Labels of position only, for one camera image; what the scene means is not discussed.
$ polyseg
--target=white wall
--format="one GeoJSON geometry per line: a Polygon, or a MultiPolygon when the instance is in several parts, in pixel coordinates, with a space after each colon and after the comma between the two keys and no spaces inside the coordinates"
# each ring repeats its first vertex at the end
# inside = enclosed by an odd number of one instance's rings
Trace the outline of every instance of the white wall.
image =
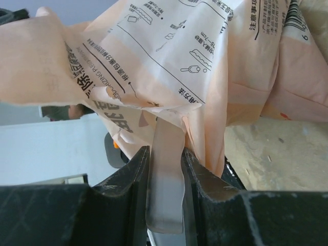
{"type": "Polygon", "coordinates": [[[97,118],[0,127],[0,185],[88,174],[95,185],[117,169],[107,161],[97,118]]]}
{"type": "Polygon", "coordinates": [[[49,7],[61,22],[72,25],[96,19],[101,13],[112,6],[116,0],[1,0],[1,8],[11,11],[26,8],[34,17],[39,7],[49,7]]]}
{"type": "Polygon", "coordinates": [[[40,117],[37,106],[19,107],[0,102],[0,126],[50,121],[40,117]]]}

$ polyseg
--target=paper bag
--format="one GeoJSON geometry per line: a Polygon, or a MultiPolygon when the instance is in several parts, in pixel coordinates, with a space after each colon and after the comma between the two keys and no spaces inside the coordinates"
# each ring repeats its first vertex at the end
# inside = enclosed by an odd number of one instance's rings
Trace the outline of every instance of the paper bag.
{"type": "MultiPolygon", "coordinates": [[[[40,8],[36,18],[0,27],[0,100],[84,104],[128,157],[152,145],[156,118],[163,118],[220,176],[225,126],[271,115],[262,109],[282,81],[289,6],[289,0],[120,0],[75,27],[40,8]]],[[[273,99],[269,105],[284,109],[273,99]]]]}
{"type": "Polygon", "coordinates": [[[298,1],[292,0],[280,40],[279,67],[263,116],[328,121],[328,65],[319,51],[298,1]]]}

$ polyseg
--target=printed illustration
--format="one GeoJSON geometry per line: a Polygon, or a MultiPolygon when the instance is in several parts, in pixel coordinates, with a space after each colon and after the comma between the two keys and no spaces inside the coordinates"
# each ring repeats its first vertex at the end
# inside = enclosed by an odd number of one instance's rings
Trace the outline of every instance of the printed illustration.
{"type": "Polygon", "coordinates": [[[141,8],[136,9],[134,12],[136,12],[142,19],[144,19],[145,22],[147,22],[149,25],[152,24],[153,19],[150,17],[146,12],[144,12],[141,8]]]}
{"type": "Polygon", "coordinates": [[[179,0],[179,2],[189,7],[196,7],[199,0],[179,0]]]}
{"type": "Polygon", "coordinates": [[[186,23],[186,21],[187,21],[187,20],[184,20],[183,22],[180,22],[180,24],[177,25],[177,26],[174,25],[174,24],[171,24],[170,27],[171,27],[172,29],[175,29],[175,30],[178,30],[178,29],[180,29],[180,28],[185,28],[184,24],[186,23]]]}
{"type": "Polygon", "coordinates": [[[165,42],[161,47],[159,47],[159,48],[156,50],[156,52],[159,51],[159,50],[161,50],[165,44],[166,44],[166,42],[165,42]]]}
{"type": "Polygon", "coordinates": [[[132,87],[132,85],[131,85],[131,82],[128,82],[128,85],[131,86],[132,90],[134,91],[134,96],[135,96],[136,98],[138,98],[138,97],[137,97],[137,94],[135,93],[135,90],[133,89],[133,87],[132,87]]]}
{"type": "Polygon", "coordinates": [[[190,54],[204,67],[206,67],[208,70],[211,70],[212,68],[212,62],[208,60],[199,50],[194,49],[193,51],[190,51],[190,54]]]}
{"type": "Polygon", "coordinates": [[[190,73],[198,73],[200,71],[200,67],[195,65],[195,66],[190,66],[188,68],[181,68],[181,72],[190,72],[190,73]]]}
{"type": "Polygon", "coordinates": [[[174,37],[175,33],[169,33],[168,35],[165,36],[166,39],[170,40],[174,37]]]}
{"type": "Polygon", "coordinates": [[[137,22],[139,20],[139,18],[133,16],[133,15],[130,15],[129,18],[128,18],[128,22],[137,22]]]}

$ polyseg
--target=orange object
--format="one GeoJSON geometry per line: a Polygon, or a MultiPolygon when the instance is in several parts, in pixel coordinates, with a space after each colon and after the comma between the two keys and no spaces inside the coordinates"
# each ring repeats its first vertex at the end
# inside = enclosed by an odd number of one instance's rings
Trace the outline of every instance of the orange object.
{"type": "Polygon", "coordinates": [[[114,148],[119,149],[119,146],[117,145],[117,143],[115,141],[113,141],[113,142],[114,142],[114,148]]]}

